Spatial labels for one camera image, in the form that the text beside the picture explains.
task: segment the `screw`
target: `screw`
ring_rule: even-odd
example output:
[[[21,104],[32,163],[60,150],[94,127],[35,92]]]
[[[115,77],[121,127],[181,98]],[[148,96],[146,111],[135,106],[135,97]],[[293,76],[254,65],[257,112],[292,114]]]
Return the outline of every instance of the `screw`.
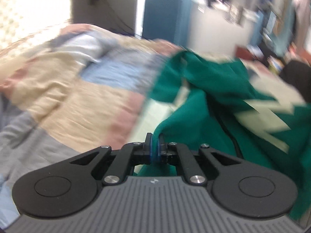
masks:
[[[195,175],[190,178],[190,181],[195,184],[201,184],[205,181],[205,178],[201,175]]]
[[[206,143],[201,144],[201,148],[202,148],[202,149],[207,149],[207,148],[209,148],[209,147],[210,147],[209,144],[206,144]]]
[[[116,184],[120,181],[120,178],[118,176],[109,175],[104,178],[104,181],[109,184]]]

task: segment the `bedspread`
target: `bedspread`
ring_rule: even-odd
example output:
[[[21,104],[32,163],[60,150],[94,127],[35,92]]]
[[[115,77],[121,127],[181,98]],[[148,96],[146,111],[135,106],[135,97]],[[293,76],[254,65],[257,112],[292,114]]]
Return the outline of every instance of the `bedspread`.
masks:
[[[0,227],[18,212],[11,189],[25,173],[127,140],[167,56],[178,47],[93,25],[0,63]]]

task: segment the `white wall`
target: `white wall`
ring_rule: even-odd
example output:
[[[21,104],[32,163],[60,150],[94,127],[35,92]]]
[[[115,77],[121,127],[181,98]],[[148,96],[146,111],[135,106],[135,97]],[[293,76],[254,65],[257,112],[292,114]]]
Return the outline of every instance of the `white wall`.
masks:
[[[243,20],[242,26],[225,20],[224,11],[205,8],[202,13],[193,4],[189,26],[188,48],[196,52],[212,52],[234,57],[235,47],[246,46],[254,23]]]
[[[133,30],[135,29],[137,0],[107,0],[116,14]],[[134,33],[113,14],[103,1],[97,1],[95,6],[89,5],[89,0],[73,0],[74,22],[91,23],[111,30],[121,30]]]

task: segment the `green garment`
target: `green garment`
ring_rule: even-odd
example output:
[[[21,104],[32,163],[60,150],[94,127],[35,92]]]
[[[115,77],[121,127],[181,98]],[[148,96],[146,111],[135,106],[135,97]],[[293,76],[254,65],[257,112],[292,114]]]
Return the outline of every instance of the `green garment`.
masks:
[[[190,94],[156,128],[153,156],[156,157],[161,133],[166,142],[184,143],[192,150],[207,143],[235,156],[234,144],[216,120],[217,115],[236,139],[246,160],[278,170],[296,183],[299,194],[291,217],[300,218],[311,203],[311,106],[282,105],[259,93],[250,84],[247,69],[240,60],[218,64],[189,51],[180,52],[167,62],[150,97],[172,103],[182,79],[189,82]],[[246,120],[246,126],[237,121],[237,116],[247,117],[239,119]],[[255,135],[249,127],[254,123],[255,128],[259,127],[261,121],[268,127],[258,136],[258,131]],[[138,175],[174,174],[174,167],[153,163],[144,166]]]

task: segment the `gray ribbed surface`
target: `gray ribbed surface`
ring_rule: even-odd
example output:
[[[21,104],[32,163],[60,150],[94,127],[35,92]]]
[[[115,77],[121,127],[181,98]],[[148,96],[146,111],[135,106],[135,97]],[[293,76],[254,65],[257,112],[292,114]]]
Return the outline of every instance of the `gray ribbed surface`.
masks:
[[[222,210],[202,187],[181,177],[129,177],[104,188],[96,202],[68,218],[38,220],[21,216],[7,233],[300,233],[288,217],[241,219]]]

